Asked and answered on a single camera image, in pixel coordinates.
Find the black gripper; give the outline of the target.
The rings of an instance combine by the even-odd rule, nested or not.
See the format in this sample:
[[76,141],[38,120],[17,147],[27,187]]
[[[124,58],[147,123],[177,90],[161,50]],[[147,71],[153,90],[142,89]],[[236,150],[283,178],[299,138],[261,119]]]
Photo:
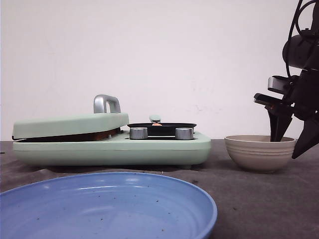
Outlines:
[[264,105],[268,111],[271,142],[282,140],[292,121],[292,115],[305,120],[292,159],[296,159],[319,143],[319,118],[313,117],[319,110],[319,69],[306,67],[298,76],[294,90],[282,94],[281,99],[261,93],[254,96],[254,102]]

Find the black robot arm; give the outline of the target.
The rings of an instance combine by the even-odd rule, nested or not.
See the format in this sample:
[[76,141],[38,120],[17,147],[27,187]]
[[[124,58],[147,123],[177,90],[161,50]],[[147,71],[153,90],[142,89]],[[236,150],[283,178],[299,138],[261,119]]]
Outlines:
[[[299,17],[303,10],[313,4],[310,28],[300,29]],[[292,117],[302,120],[304,127],[299,136],[292,158],[295,159],[319,142],[319,2],[299,1],[290,27],[298,34],[289,34],[282,56],[286,68],[301,69],[299,75],[272,76],[268,90],[282,94],[281,99],[256,93],[254,101],[268,111],[271,142],[279,142],[289,127]]]

